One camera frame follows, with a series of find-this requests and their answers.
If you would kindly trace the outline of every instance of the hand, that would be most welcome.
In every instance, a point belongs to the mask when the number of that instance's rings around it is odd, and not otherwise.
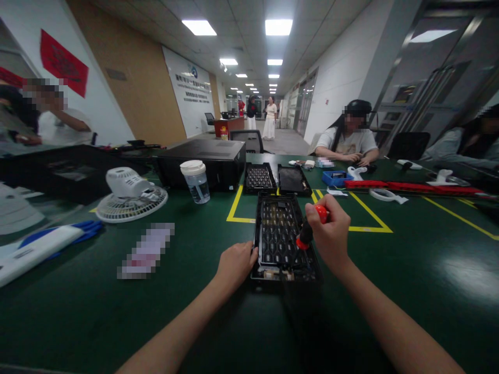
[[[42,144],[42,139],[40,137],[27,137],[21,134],[16,135],[16,141],[21,144],[26,145],[39,145]]]
[[[213,281],[230,295],[244,282],[258,258],[258,247],[251,252],[252,247],[251,241],[236,243],[220,256],[218,271]]]
[[[345,162],[357,162],[362,158],[362,153],[352,153],[350,155],[343,155],[340,161],[345,161]]]
[[[369,166],[370,162],[365,159],[365,157],[361,158],[359,160],[358,166],[363,167],[363,166]]]
[[[317,202],[329,211],[328,223],[322,224],[312,204],[305,205],[307,221],[313,230],[317,250],[331,272],[338,276],[352,264],[347,252],[350,216],[345,213],[332,195],[325,195]]]

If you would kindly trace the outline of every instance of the red sign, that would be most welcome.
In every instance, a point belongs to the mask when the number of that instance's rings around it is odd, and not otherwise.
[[[40,55],[45,69],[56,78],[63,79],[64,84],[78,95],[85,97],[88,66],[77,59],[44,30],[42,30]]]
[[[6,81],[11,86],[22,88],[22,78],[7,69],[0,68],[0,79]]]

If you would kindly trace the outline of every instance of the blue container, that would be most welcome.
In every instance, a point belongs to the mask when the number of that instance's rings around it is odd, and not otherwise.
[[[343,188],[345,187],[345,181],[353,180],[353,177],[348,173],[346,178],[333,178],[334,173],[345,173],[345,172],[342,170],[324,171],[322,173],[322,181],[328,186],[336,186]]]

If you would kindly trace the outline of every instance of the ceiling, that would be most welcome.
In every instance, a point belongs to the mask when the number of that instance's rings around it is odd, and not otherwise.
[[[217,75],[231,87],[260,95],[278,84],[283,96],[371,0],[91,0],[106,12]],[[289,36],[266,36],[266,19],[293,19]],[[195,36],[182,19],[206,19],[217,36]],[[219,58],[239,65],[220,69]],[[283,59],[267,66],[267,59]],[[237,78],[244,73],[248,78]],[[279,79],[269,79],[279,74]]]

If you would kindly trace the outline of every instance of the gray floor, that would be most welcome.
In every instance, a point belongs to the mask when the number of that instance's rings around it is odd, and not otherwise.
[[[264,132],[265,121],[256,121],[256,128],[260,133]],[[247,120],[244,121],[244,127],[247,128]],[[169,148],[183,144],[191,139],[216,139],[215,134],[202,133],[187,139],[183,142],[171,145]],[[275,139],[271,141],[264,140],[264,149],[275,154],[306,155],[308,143],[295,130],[275,129]]]

